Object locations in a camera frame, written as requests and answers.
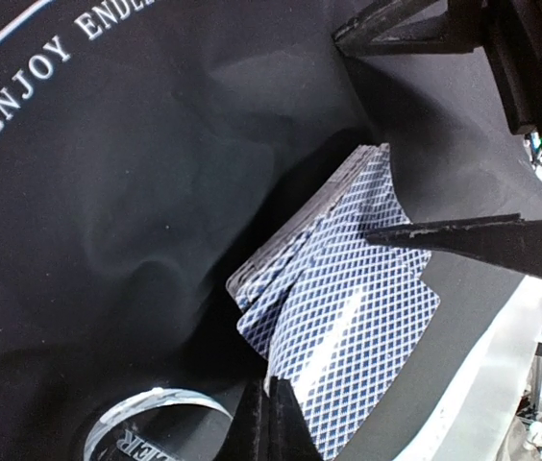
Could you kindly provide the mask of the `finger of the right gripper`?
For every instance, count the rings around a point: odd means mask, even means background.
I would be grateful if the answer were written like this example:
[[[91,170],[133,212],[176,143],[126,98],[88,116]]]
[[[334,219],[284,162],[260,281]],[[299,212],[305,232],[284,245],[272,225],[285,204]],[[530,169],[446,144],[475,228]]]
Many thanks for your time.
[[[542,279],[542,220],[528,221],[518,213],[404,224],[371,230],[366,240],[461,255]]]

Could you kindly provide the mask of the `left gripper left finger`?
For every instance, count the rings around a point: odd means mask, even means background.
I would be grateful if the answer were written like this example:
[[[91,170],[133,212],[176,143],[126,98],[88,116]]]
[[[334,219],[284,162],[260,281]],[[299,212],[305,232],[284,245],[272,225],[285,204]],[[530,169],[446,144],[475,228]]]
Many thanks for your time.
[[[221,461],[262,460],[261,444],[264,416],[264,392],[260,381],[249,382],[243,391],[225,441],[220,449]]]

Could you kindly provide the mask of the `blue playing card deck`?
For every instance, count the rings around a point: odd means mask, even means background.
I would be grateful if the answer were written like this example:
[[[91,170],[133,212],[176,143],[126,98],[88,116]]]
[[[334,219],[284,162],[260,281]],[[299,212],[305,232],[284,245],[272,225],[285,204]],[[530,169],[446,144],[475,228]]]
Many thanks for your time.
[[[227,290],[243,315],[237,329],[262,357],[290,295],[338,306],[369,276],[419,281],[431,254],[371,246],[370,230],[408,219],[390,172],[390,147],[357,147],[323,186],[229,277]]]

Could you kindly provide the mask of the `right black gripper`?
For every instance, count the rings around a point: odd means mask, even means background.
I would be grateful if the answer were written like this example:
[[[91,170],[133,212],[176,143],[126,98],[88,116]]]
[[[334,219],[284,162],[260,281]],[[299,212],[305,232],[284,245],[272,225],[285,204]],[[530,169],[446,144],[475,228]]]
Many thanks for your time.
[[[347,57],[467,54],[481,46],[514,134],[542,137],[542,1],[450,0],[417,19],[427,0],[373,1],[333,34]]]

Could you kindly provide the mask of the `clear dealer button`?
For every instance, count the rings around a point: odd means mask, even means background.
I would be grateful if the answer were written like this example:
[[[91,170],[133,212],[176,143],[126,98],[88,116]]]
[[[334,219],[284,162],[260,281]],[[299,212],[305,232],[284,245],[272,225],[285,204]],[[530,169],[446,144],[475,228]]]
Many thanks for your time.
[[[194,390],[154,387],[107,409],[91,425],[79,460],[211,460],[233,415]]]

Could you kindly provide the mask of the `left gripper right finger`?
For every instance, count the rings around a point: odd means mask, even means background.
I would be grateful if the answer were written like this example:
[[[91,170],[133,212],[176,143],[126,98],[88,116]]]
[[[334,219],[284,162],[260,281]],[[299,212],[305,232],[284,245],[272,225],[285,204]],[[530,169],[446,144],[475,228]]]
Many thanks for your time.
[[[289,380],[271,378],[268,410],[268,460],[322,460]]]

